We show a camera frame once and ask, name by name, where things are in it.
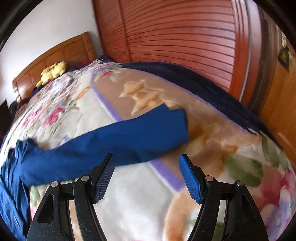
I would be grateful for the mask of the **floral bed blanket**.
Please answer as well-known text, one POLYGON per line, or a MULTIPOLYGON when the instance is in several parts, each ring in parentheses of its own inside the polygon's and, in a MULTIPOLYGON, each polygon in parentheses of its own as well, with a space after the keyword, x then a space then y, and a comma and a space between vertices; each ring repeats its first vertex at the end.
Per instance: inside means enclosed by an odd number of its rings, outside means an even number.
POLYGON ((295 171, 263 122, 182 66, 95 60, 20 103, 1 240, 294 240, 295 171))

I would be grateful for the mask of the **wooden desk chair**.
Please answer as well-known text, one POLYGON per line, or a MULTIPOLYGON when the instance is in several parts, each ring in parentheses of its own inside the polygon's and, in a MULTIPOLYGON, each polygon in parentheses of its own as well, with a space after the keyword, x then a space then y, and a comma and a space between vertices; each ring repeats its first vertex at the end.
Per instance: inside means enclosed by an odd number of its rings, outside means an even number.
POLYGON ((15 118, 18 103, 16 101, 12 102, 8 106, 7 100, 5 100, 0 107, 0 132, 1 137, 3 137, 11 128, 12 122, 15 118))

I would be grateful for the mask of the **wooden louvered wardrobe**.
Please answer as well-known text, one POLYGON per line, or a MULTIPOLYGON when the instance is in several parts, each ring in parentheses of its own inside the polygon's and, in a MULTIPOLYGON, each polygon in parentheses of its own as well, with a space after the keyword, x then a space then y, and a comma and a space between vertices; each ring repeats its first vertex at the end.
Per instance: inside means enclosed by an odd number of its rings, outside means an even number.
POLYGON ((93 1, 104 53, 162 61, 208 78, 244 106, 254 100, 262 51, 253 1, 93 1))

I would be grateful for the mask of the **wooden room door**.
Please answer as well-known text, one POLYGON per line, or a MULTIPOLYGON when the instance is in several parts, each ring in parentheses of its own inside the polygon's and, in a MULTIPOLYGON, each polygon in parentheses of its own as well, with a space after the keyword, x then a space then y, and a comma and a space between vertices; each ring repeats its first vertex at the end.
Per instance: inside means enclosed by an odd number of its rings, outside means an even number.
POLYGON ((251 64, 257 71, 251 110, 295 160, 295 51, 264 12, 251 20, 251 29, 251 64))

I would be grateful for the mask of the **wooden bed headboard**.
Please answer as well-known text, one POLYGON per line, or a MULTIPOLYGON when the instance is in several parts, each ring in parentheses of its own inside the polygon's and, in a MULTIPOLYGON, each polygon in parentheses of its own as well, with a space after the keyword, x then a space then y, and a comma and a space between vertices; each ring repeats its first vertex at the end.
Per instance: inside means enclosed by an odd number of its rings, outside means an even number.
POLYGON ((44 52, 31 62, 12 81, 18 102, 29 97, 41 80, 41 72, 55 63, 65 61, 67 67, 75 67, 96 59, 93 42, 89 32, 72 37, 44 52))

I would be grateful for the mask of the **blue suit jacket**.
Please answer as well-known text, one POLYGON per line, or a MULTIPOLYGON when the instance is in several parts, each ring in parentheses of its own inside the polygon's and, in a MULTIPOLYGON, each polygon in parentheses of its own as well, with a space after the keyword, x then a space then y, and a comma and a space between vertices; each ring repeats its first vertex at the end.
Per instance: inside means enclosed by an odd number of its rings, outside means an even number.
POLYGON ((1 166, 1 218, 17 240, 30 226, 29 188, 89 174, 111 153, 118 166, 151 161, 189 139, 184 109, 164 104, 131 120, 97 128, 65 144, 40 149, 29 138, 17 141, 1 166))

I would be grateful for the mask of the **yellow Pikachu plush toy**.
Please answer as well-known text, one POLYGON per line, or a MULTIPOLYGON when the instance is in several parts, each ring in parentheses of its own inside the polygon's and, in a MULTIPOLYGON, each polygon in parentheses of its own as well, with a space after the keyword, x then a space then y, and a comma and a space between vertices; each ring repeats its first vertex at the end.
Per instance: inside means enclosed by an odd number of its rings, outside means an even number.
POLYGON ((66 72, 66 68, 67 68, 67 63, 64 61, 61 61, 59 63, 53 64, 52 66, 47 67, 42 71, 41 80, 36 84, 36 88, 63 75, 66 72))

